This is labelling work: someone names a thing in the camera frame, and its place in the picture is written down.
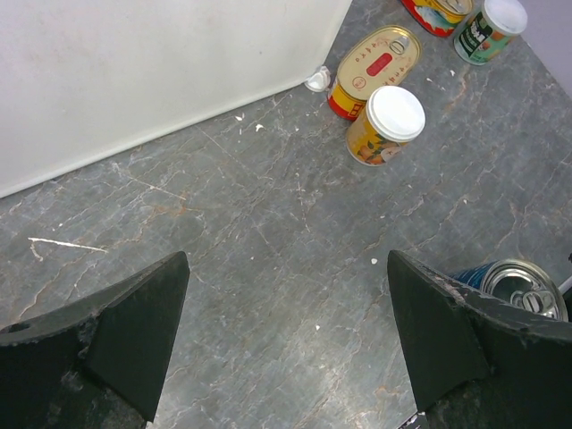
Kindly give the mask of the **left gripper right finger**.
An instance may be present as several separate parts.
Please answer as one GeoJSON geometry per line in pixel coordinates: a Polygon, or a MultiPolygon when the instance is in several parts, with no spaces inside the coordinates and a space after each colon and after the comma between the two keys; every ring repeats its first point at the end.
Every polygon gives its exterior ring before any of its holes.
{"type": "Polygon", "coordinates": [[[393,250],[387,274],[416,410],[428,428],[569,428],[571,324],[393,250]]]}

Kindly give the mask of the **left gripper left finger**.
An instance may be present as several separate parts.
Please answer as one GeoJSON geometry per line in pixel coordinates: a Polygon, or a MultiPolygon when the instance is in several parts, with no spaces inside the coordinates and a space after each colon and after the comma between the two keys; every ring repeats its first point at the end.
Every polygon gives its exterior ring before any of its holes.
{"type": "Polygon", "coordinates": [[[184,252],[1,331],[3,428],[144,428],[189,282],[184,252]]]}

